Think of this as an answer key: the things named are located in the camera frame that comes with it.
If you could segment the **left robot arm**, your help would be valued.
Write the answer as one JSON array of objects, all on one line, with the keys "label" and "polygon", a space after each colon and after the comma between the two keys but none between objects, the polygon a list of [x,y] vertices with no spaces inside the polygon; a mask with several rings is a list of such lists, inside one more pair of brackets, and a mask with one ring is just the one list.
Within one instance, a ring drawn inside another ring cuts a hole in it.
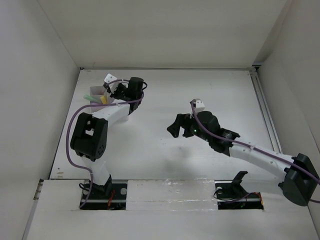
[{"label": "left robot arm", "polygon": [[101,159],[107,149],[108,128],[139,107],[147,86],[140,77],[126,80],[108,74],[103,84],[108,103],[96,112],[82,112],[77,118],[70,148],[89,169],[88,188],[100,198],[107,198],[112,192],[112,177],[106,161]]}]

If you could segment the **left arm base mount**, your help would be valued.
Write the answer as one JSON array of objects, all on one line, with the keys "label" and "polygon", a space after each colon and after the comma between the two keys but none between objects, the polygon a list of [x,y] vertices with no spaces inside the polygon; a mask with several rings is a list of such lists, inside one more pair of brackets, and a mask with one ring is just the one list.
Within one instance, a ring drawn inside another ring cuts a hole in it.
[{"label": "left arm base mount", "polygon": [[111,188],[104,193],[98,190],[97,186],[92,186],[89,193],[90,183],[85,181],[79,184],[81,192],[80,209],[81,210],[106,210],[106,211],[122,211],[126,210],[128,181],[113,180]]}]

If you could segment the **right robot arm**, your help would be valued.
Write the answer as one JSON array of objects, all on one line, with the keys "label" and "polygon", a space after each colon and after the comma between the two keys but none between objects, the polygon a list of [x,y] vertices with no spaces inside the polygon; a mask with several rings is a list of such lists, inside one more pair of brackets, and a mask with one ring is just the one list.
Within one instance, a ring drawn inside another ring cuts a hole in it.
[{"label": "right robot arm", "polygon": [[272,173],[280,180],[278,187],[290,202],[305,207],[313,200],[320,177],[307,155],[277,153],[245,141],[238,133],[222,128],[210,111],[179,113],[167,131],[178,138],[181,129],[185,138],[198,137],[220,154],[244,160]]}]

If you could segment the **yellow highlighter body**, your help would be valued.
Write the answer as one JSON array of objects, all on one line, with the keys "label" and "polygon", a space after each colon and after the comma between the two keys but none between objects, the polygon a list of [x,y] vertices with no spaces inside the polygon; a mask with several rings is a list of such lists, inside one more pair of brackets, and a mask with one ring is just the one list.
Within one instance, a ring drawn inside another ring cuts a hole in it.
[{"label": "yellow highlighter body", "polygon": [[107,99],[104,96],[100,97],[100,101],[102,104],[106,105],[108,103]]}]

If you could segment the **green highlighter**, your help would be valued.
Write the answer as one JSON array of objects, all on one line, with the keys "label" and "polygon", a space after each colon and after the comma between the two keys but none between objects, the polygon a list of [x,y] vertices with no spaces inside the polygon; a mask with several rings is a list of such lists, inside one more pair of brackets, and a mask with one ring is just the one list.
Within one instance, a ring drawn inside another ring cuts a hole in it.
[{"label": "green highlighter", "polygon": [[85,94],[85,95],[83,96],[83,98],[84,98],[85,100],[87,100],[87,101],[92,102],[92,103],[97,103],[97,104],[100,104],[100,103],[101,103],[101,100],[100,100],[100,99],[97,99],[97,98],[95,98],[95,97],[93,97],[93,96],[91,96],[91,95]]}]

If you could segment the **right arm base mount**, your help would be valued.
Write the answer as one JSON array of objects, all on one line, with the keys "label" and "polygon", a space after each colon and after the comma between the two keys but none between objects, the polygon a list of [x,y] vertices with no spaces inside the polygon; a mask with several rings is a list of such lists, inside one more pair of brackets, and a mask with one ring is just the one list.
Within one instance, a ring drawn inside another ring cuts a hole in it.
[{"label": "right arm base mount", "polygon": [[239,171],[232,180],[215,180],[213,197],[218,210],[264,210],[260,192],[247,191],[242,181],[247,171]]}]

